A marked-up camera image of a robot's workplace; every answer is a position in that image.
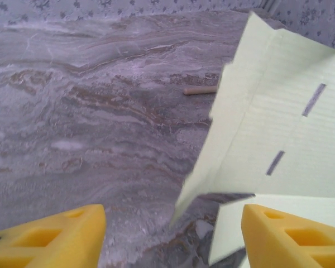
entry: yellow plastic piece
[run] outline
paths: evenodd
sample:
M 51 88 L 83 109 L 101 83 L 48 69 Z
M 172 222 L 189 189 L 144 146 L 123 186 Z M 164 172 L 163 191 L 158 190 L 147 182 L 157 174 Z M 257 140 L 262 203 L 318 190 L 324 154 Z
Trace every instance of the yellow plastic piece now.
M 242 233 L 251 268 L 335 268 L 335 228 L 245 205 Z
M 0 231 L 0 268 L 97 268 L 102 205 L 86 205 Z

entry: yellow paper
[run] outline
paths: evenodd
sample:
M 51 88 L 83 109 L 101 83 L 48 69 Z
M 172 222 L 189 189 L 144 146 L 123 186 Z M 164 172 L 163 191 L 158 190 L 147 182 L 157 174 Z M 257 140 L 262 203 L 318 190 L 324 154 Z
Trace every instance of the yellow paper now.
M 335 218 L 334 49 L 273 30 L 251 13 L 233 62 L 221 75 L 210 117 L 209 134 L 172 223 L 199 194 L 256 193 L 273 196 L 280 207 L 258 204 L 309 219 L 320 215 L 320 222 L 335 226 L 326 216 Z M 293 211 L 285 198 L 298 204 Z M 242 208 L 255 200 L 221 208 L 210 264 L 243 247 Z

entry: wooden dowel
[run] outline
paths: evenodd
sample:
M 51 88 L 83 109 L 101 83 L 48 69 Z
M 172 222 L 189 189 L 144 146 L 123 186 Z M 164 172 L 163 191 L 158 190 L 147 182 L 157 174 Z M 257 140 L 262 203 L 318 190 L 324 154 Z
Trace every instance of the wooden dowel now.
M 208 93 L 216 93 L 217 86 L 195 86 L 188 87 L 184 89 L 184 95 L 197 95 L 197 94 L 208 94 Z

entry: wall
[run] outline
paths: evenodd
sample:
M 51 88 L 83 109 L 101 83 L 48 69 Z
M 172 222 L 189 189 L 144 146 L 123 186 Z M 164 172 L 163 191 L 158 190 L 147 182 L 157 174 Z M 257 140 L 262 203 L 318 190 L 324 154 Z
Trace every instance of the wall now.
M 0 0 L 0 24 L 258 7 L 260 0 Z
M 290 30 L 335 48 L 335 0 L 282 0 L 274 17 Z

